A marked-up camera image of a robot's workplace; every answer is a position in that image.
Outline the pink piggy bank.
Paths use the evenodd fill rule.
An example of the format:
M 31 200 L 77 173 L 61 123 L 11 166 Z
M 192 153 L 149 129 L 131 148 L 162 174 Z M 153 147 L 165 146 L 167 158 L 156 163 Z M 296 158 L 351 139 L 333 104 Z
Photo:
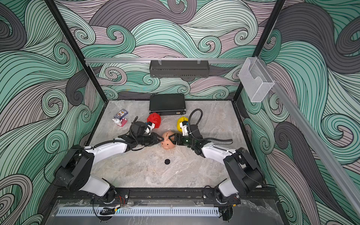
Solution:
M 161 147 L 164 150 L 172 150 L 176 147 L 175 144 L 172 143 L 172 141 L 174 140 L 174 136 L 171 135 L 174 135 L 174 132 L 167 131 L 162 135 L 164 140 L 161 142 Z

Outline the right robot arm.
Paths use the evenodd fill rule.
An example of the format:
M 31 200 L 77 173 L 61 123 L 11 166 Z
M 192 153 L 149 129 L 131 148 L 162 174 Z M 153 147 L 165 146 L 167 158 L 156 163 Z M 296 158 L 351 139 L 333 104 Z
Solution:
M 214 188 L 214 197 L 220 204 L 229 203 L 230 198 L 236 195 L 246 196 L 256 187 L 263 185 L 262 170 L 244 148 L 227 149 L 210 140 L 195 139 L 192 135 L 172 134 L 167 139 L 174 145 L 186 146 L 197 155 L 225 166 L 229 178 Z

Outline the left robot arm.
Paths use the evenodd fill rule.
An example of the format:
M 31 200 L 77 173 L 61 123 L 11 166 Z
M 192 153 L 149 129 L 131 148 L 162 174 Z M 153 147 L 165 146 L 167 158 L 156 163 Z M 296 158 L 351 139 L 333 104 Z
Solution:
M 93 166 L 106 158 L 136 150 L 139 145 L 151 147 L 162 141 L 162 136 L 152 132 L 145 136 L 124 134 L 94 146 L 75 145 L 55 170 L 55 180 L 69 191 L 85 191 L 98 196 L 105 204 L 111 204 L 117 194 L 115 187 L 105 179 L 91 175 Z

